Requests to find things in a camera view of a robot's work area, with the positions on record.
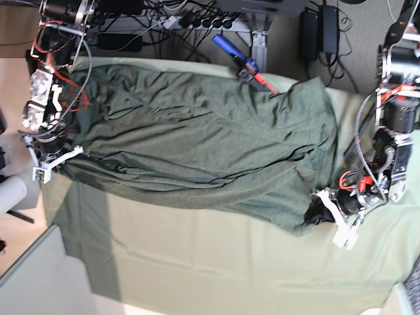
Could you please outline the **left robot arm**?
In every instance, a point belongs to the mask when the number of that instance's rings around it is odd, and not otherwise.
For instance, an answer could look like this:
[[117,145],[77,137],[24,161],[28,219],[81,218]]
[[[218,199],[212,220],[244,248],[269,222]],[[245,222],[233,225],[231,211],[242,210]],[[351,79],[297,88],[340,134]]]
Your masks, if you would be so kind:
[[375,103],[365,117],[359,107],[354,139],[345,151],[348,156],[356,150],[362,168],[344,172],[336,189],[314,191],[304,215],[307,224],[336,224],[339,236],[355,232],[370,212],[404,195],[410,135],[419,128],[418,1],[404,1],[378,48],[377,69]]

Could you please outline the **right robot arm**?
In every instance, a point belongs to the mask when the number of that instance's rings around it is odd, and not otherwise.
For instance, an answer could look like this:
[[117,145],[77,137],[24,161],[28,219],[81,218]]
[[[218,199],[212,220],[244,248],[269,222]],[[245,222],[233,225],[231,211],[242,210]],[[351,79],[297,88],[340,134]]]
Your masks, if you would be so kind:
[[84,88],[69,77],[81,49],[89,53],[87,30],[96,1],[42,1],[37,33],[26,54],[30,97],[22,113],[20,134],[34,162],[33,177],[45,180],[54,168],[83,153],[68,148],[73,128],[65,117],[87,105]]

